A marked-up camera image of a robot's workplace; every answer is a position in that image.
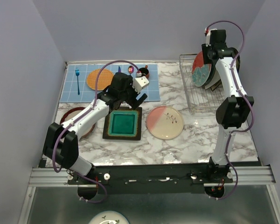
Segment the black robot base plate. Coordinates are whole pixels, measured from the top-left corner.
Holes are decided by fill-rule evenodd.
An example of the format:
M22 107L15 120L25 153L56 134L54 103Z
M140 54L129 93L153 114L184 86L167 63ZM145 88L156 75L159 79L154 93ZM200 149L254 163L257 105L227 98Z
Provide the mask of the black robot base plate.
M232 183L229 166L216 166L207 163L184 163L162 165L121 165L96 166L84 179L74 174L70 185L91 185L90 179L102 184L103 194L164 194L197 193L203 194L204 185Z

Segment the red rimmed round plate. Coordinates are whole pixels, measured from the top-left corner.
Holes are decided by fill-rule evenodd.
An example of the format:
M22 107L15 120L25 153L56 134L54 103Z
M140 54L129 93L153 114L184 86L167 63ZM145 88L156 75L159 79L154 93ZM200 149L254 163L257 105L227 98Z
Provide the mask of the red rimmed round plate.
M62 124L65 121L68 121L69 119L72 119L75 117L77 114L79 114L82 110L84 110L85 107L75 107L73 109L68 110L61 118L60 123ZM94 124L92 127L89 127L88 130L81 136L81 139L86 138L95 128Z

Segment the white red rimmed plate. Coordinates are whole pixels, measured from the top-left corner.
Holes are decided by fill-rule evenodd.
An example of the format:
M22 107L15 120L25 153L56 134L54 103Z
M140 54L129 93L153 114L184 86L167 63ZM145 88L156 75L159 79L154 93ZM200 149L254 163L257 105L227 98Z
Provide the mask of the white red rimmed plate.
M206 85L211 77L211 64L204 64L203 52L200 51L192 65L192 82L196 87Z

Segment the beige floral round plate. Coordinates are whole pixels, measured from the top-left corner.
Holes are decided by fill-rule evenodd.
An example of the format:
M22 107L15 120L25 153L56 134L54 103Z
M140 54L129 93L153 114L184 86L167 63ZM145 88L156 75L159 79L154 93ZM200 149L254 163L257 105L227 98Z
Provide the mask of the beige floral round plate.
M170 140L181 134L184 120L176 109L168 106L158 106L149 112L146 125L154 137Z

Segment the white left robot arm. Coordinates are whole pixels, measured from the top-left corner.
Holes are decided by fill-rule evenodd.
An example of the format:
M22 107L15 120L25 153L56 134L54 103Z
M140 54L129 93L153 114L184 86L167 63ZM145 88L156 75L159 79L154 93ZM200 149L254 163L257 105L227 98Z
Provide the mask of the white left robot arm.
M59 164L77 172L83 184L90 184L94 180L93 164L79 156L78 141L96 122L119 109L123 102L137 109L147 98L141 91L148 85L145 76L132 77L117 72L111 84L79 114L62 124L54 122L48 127L42 153L53 161L53 165Z

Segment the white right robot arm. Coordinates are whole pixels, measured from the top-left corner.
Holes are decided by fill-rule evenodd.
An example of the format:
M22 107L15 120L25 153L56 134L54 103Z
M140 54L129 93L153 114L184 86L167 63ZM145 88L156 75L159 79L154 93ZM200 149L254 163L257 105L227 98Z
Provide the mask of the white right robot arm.
M241 132L254 98L247 96L236 68L237 54L227 47L224 29L205 30L206 43L202 45L203 62L210 64L219 74L225 99L216 110L219 134L214 153L210 157L205 171L206 179L215 183L226 176L230 168L229 153L235 134Z

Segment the black teal square plate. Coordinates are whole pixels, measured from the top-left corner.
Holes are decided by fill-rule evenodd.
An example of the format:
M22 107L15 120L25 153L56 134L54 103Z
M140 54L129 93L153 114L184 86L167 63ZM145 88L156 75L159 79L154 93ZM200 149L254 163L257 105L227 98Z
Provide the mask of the black teal square plate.
M103 135L105 140L141 140L142 108L132 110L120 107L105 117Z

